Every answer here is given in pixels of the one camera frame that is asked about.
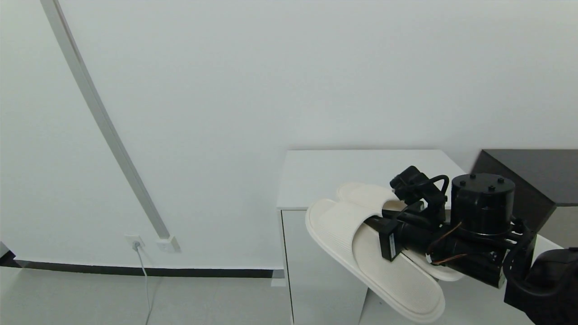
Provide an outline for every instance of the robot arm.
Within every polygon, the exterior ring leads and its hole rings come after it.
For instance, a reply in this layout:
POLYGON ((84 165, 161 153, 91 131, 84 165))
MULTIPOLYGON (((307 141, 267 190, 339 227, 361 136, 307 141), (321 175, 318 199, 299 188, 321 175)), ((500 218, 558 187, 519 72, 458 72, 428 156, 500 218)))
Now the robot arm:
POLYGON ((365 222, 379 232, 383 258, 409 249, 496 288, 507 279, 504 302, 535 324, 578 324, 578 248, 550 250, 532 265, 536 233, 512 216, 511 180, 484 173, 454 178, 449 220, 447 176, 430 179, 411 166, 390 185, 407 207, 365 222), (441 190, 434 184, 440 180, 441 190))

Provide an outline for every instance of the electrical socket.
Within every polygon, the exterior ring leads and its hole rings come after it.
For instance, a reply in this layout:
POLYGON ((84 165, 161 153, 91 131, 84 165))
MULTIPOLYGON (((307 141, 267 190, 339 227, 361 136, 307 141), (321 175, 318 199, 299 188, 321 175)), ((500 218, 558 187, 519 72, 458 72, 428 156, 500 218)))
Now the electrical socket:
POLYGON ((143 242, 143 240, 140 238, 139 235, 125 234, 124 238, 127 240, 128 244, 131 246, 131 248, 132 248, 132 243, 134 243, 134 242, 139 242, 140 247, 145 246, 145 243, 143 242))
POLYGON ((175 236, 171 235, 168 239, 157 240, 157 245, 160 250, 165 253, 178 253, 180 252, 179 243, 175 236))

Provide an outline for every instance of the slipper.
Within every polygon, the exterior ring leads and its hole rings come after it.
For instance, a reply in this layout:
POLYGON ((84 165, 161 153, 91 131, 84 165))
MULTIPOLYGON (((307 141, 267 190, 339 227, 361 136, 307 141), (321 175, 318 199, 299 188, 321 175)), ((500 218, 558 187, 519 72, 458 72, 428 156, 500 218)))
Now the slipper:
POLYGON ((307 231, 331 257, 383 301, 416 323, 431 323, 446 306, 437 281, 405 255, 381 257, 379 235, 364 224, 375 211, 352 202, 319 200, 306 212, 307 231))
MULTIPOLYGON (((341 201, 349 201, 369 208, 379 216, 381 216, 382 209, 401 210, 405 207, 405 203, 397 199, 391 189, 372 184, 345 183, 337 189, 337 197, 341 201)), ((436 279, 452 282, 464 277, 462 273, 449 267, 430 264, 424 254, 411 250, 404 250, 402 254, 436 279)))

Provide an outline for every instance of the orange wire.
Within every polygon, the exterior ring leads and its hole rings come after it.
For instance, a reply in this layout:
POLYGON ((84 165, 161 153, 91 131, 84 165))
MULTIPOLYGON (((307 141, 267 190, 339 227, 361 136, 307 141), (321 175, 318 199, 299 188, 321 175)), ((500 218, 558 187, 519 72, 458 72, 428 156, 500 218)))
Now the orange wire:
POLYGON ((454 232, 454 230, 456 230, 459 226, 462 225, 462 222, 460 221, 458 224, 455 225, 455 227, 453 227, 450 231, 446 232, 445 234, 443 234, 440 238, 434 240, 431 244, 429 244, 428 246, 428 254, 430 254, 432 252, 432 250, 434 249, 434 246, 441 241, 442 239, 444 239, 445 237, 447 237, 449 234, 451 234, 452 232, 454 232))
POLYGON ((444 259, 444 260, 441 260, 441 261, 432 262, 432 264, 433 264, 433 265, 439 265, 439 264, 441 264, 441 263, 453 261, 453 260, 456 260, 456 259, 461 258, 461 257, 464 257, 464 256, 467 256, 467 254, 458 254, 458 255, 455 255, 455 256, 452 256, 452 257, 448 257, 448 258, 446 258, 446 259, 444 259))

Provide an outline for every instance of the floor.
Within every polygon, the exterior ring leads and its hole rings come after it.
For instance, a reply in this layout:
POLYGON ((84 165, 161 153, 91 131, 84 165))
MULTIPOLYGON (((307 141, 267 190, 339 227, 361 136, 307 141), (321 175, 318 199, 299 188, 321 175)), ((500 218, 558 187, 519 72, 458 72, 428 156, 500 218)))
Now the floor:
MULTIPOLYGON (((149 278, 156 324, 289 325, 286 287, 271 279, 149 278)), ((142 276, 0 267, 0 324, 143 325, 142 276)))

